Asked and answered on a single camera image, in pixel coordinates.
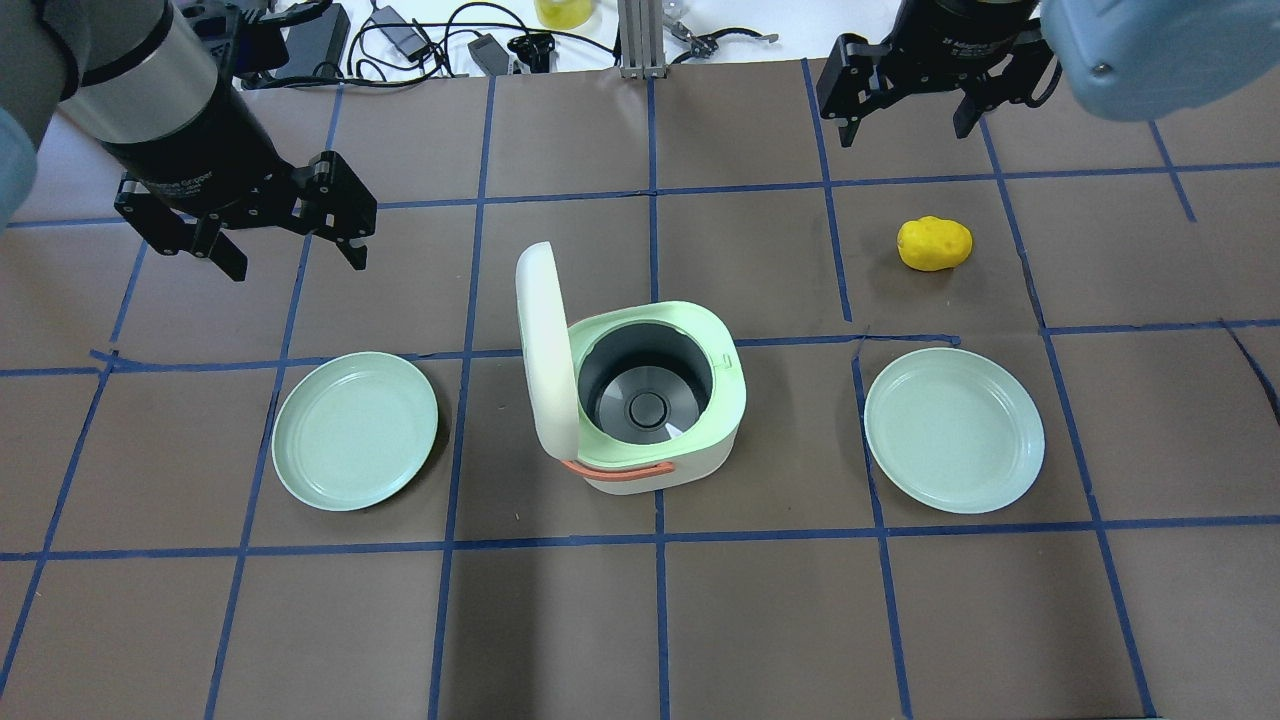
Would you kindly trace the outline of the right green plate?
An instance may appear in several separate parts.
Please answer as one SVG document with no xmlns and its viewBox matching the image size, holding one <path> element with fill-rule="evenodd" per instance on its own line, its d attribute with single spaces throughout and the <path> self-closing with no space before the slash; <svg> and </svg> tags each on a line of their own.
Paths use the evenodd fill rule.
<svg viewBox="0 0 1280 720">
<path fill-rule="evenodd" d="M 943 512 L 1005 509 L 1044 464 L 1044 423 L 1030 392 L 961 348 L 922 348 L 887 364 L 867 392 L 864 430 L 883 474 Z"/>
</svg>

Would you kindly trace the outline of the yellow cup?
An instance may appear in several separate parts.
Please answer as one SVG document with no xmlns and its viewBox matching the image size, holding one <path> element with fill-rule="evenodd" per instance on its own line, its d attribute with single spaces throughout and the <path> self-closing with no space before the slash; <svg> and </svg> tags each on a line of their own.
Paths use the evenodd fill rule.
<svg viewBox="0 0 1280 720">
<path fill-rule="evenodd" d="M 535 0 L 532 4 L 541 26 L 558 31 L 584 26 L 595 12 L 593 0 Z"/>
</svg>

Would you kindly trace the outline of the yellow potato toy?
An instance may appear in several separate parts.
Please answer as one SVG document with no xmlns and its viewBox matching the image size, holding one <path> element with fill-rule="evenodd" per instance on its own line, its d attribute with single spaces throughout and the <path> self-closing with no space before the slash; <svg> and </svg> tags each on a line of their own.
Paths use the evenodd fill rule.
<svg viewBox="0 0 1280 720">
<path fill-rule="evenodd" d="M 974 247 L 974 236 L 964 224 L 941 217 L 905 222 L 896 234 L 899 259 L 915 272 L 957 268 L 970 258 Z"/>
</svg>

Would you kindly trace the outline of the metal pliers tool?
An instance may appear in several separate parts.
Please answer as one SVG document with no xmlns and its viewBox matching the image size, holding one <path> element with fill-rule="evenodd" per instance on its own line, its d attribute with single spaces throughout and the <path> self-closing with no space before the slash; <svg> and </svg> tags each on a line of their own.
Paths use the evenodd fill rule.
<svg viewBox="0 0 1280 720">
<path fill-rule="evenodd" d="M 699 35 L 692 32 L 681 20 L 664 18 L 663 26 L 676 40 L 687 45 L 684 53 L 669 60 L 671 65 L 682 64 L 690 60 L 704 60 L 714 56 L 719 50 L 719 41 L 722 38 L 745 37 L 767 44 L 776 44 L 780 40 L 777 33 L 765 35 L 745 27 L 726 27 L 709 33 Z"/>
</svg>

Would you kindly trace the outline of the aluminium profile post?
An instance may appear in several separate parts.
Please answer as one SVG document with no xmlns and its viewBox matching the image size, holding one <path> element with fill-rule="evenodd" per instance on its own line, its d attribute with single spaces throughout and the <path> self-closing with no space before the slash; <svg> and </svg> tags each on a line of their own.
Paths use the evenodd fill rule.
<svg viewBox="0 0 1280 720">
<path fill-rule="evenodd" d="M 620 76 L 625 79 L 666 78 L 664 13 L 662 1 L 617 1 Z"/>
</svg>

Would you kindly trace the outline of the black power adapter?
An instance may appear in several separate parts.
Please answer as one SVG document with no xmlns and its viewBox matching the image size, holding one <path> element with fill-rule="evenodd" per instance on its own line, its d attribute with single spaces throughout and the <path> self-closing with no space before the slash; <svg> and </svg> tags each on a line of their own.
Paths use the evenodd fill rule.
<svg viewBox="0 0 1280 720">
<path fill-rule="evenodd" d="M 493 35 L 480 35 L 467 42 L 472 63 L 490 77 L 508 76 L 515 65 L 511 54 Z"/>
</svg>

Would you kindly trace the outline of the green plate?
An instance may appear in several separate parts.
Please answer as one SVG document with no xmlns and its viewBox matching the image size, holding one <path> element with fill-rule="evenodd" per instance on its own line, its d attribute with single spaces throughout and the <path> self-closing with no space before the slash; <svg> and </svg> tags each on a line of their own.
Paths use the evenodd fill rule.
<svg viewBox="0 0 1280 720">
<path fill-rule="evenodd" d="M 961 348 L 922 348 L 887 364 L 867 392 L 864 430 L 883 474 L 943 512 L 1005 509 L 1044 464 L 1044 423 L 1030 392 Z"/>
<path fill-rule="evenodd" d="M 419 474 L 438 429 L 436 392 L 412 363 L 347 354 L 311 370 L 285 396 L 271 464 L 301 503 L 329 512 L 369 509 Z"/>
</svg>

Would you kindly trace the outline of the white rice cooker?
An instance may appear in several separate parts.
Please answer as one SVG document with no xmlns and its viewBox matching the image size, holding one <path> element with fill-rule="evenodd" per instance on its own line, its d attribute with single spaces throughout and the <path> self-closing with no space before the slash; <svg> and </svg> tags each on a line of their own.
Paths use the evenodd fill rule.
<svg viewBox="0 0 1280 720">
<path fill-rule="evenodd" d="M 686 301 L 570 323 L 548 242 L 515 273 L 524 370 L 543 450 L 608 495 L 682 486 L 728 459 L 748 400 L 737 346 Z"/>
</svg>

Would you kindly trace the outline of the black box device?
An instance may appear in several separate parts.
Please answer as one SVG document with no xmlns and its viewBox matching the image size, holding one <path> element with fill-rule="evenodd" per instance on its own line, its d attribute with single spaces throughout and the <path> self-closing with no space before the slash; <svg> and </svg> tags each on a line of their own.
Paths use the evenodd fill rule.
<svg viewBox="0 0 1280 720">
<path fill-rule="evenodd" d="M 271 72 L 271 77 L 338 77 L 348 33 L 349 17 L 340 4 L 330 5 L 315 19 L 291 27 L 285 37 L 288 59 L 283 67 Z"/>
</svg>

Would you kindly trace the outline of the left green plate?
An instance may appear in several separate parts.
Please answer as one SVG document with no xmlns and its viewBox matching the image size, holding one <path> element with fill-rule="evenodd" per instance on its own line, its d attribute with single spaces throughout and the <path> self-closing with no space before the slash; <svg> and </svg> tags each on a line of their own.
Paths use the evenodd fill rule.
<svg viewBox="0 0 1280 720">
<path fill-rule="evenodd" d="M 285 396 L 271 464 L 301 503 L 329 512 L 369 509 L 419 474 L 438 429 L 436 392 L 412 363 L 347 354 L 311 370 Z"/>
</svg>

